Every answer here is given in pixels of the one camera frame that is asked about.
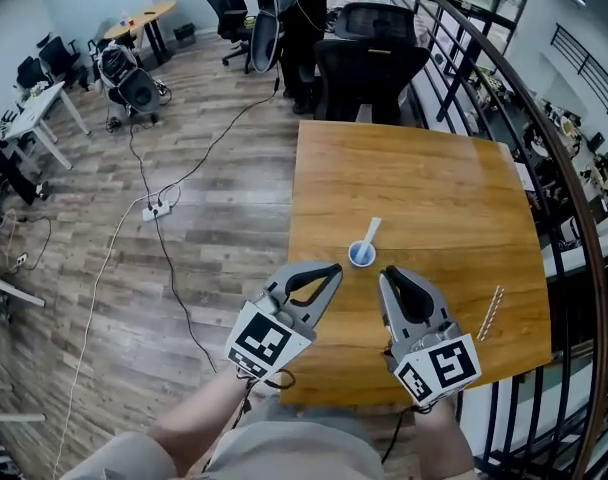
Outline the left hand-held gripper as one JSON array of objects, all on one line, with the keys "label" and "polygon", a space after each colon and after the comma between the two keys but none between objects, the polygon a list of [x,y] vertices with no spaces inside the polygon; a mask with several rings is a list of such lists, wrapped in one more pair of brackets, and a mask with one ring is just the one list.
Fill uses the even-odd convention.
[{"label": "left hand-held gripper", "polygon": [[[244,373],[267,381],[311,346],[315,327],[343,279],[338,263],[309,261],[280,267],[265,291],[244,303],[226,344],[225,354]],[[291,294],[320,280],[304,301]]]}]

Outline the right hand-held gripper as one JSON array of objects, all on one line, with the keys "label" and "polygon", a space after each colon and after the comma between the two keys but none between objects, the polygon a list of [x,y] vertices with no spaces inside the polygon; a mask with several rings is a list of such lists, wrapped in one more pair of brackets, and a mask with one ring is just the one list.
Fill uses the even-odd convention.
[{"label": "right hand-held gripper", "polygon": [[[392,339],[384,358],[414,406],[429,409],[481,376],[471,334],[447,321],[445,297],[434,284],[416,272],[390,265],[380,272],[378,288],[382,319]],[[410,324],[438,328],[409,339]]]}]

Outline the blue cup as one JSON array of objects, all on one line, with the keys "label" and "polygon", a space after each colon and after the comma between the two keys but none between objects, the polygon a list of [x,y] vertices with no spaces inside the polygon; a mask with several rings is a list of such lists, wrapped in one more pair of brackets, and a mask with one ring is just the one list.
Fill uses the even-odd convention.
[{"label": "blue cup", "polygon": [[376,250],[372,243],[363,248],[363,241],[353,242],[348,249],[350,263],[356,268],[368,268],[376,259]]}]

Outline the striped paper straw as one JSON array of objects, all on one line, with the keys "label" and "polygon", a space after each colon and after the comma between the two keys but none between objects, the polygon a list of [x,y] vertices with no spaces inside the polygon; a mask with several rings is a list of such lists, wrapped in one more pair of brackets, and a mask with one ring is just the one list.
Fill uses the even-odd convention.
[{"label": "striped paper straw", "polygon": [[478,334],[476,336],[477,341],[483,342],[486,339],[486,336],[490,330],[490,327],[492,326],[492,323],[494,321],[494,318],[495,318],[495,315],[499,308],[499,305],[501,304],[503,296],[504,296],[504,288],[502,286],[498,285],[495,289],[495,292],[490,301],[488,310],[485,314],[484,320],[483,320],[483,322],[480,326],[480,329],[478,331]]}]

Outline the person's right forearm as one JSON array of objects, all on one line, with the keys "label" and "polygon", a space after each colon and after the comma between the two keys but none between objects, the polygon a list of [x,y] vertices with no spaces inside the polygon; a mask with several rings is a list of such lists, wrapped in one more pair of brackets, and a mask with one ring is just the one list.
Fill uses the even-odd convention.
[{"label": "person's right forearm", "polygon": [[455,415],[451,398],[438,401],[426,414],[415,414],[417,454],[422,480],[468,478],[474,460]]}]

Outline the person's left forearm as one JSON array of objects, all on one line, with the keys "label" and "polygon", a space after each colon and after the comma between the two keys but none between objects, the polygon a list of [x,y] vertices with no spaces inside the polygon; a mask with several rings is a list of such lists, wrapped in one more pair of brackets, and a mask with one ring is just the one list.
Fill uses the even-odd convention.
[{"label": "person's left forearm", "polygon": [[159,418],[147,432],[183,477],[216,442],[247,394],[247,381],[229,365]]}]

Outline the person's beige shirt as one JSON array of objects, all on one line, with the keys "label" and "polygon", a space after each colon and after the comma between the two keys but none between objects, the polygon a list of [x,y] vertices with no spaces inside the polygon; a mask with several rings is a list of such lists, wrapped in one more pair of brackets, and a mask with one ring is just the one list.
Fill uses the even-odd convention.
[{"label": "person's beige shirt", "polygon": [[[143,433],[121,434],[61,480],[176,480],[169,453]],[[225,433],[195,480],[384,480],[365,440],[316,421],[258,421]]]}]

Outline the black mesh office chair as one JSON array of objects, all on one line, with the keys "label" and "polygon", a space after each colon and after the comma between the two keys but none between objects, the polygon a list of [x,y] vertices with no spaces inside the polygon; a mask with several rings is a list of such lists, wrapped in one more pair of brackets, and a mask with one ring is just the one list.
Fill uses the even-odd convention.
[{"label": "black mesh office chair", "polygon": [[375,124],[398,125],[398,98],[420,72],[430,51],[399,41],[325,39],[314,47],[321,96],[314,118],[354,122],[362,105]]},{"label": "black mesh office chair", "polygon": [[348,40],[396,41],[415,46],[415,14],[407,8],[373,2],[353,2],[340,11],[334,34]]}]

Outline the grey backpack rig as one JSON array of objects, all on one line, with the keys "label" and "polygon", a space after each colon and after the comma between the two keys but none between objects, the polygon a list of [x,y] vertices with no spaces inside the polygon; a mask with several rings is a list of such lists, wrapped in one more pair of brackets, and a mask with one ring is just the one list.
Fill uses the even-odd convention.
[{"label": "grey backpack rig", "polygon": [[154,115],[166,85],[144,69],[139,56],[115,40],[98,43],[93,64],[95,87],[124,110],[128,118]]},{"label": "grey backpack rig", "polygon": [[250,43],[251,64],[258,73],[267,73],[280,55],[284,15],[296,0],[257,0],[258,13]]}]

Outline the dark desk with white leg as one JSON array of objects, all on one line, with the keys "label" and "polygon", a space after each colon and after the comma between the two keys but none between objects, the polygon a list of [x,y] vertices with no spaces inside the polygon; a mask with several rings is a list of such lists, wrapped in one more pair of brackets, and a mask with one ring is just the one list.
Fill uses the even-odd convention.
[{"label": "dark desk with white leg", "polygon": [[45,301],[43,299],[33,296],[29,293],[26,293],[16,287],[14,287],[10,283],[3,281],[2,279],[0,279],[0,291],[6,295],[16,297],[18,299],[23,300],[24,302],[34,305],[34,306],[37,306],[40,308],[45,307]]}]

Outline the black balcony railing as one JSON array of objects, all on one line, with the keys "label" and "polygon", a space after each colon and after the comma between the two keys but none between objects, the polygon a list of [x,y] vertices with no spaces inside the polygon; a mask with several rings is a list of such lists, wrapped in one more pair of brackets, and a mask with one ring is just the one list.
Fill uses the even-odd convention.
[{"label": "black balcony railing", "polygon": [[608,72],[563,26],[556,25],[550,45],[573,67],[602,104],[608,116]]}]

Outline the round wooden table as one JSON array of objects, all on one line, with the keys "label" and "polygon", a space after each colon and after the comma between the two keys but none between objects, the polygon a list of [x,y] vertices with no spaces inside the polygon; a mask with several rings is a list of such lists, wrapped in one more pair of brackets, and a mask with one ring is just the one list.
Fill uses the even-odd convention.
[{"label": "round wooden table", "polygon": [[115,40],[126,34],[133,36],[136,32],[143,31],[148,39],[156,64],[161,66],[171,58],[171,53],[167,49],[162,36],[159,20],[169,13],[175,5],[175,1],[164,1],[149,6],[144,11],[127,18],[123,23],[112,26],[103,38]]}]

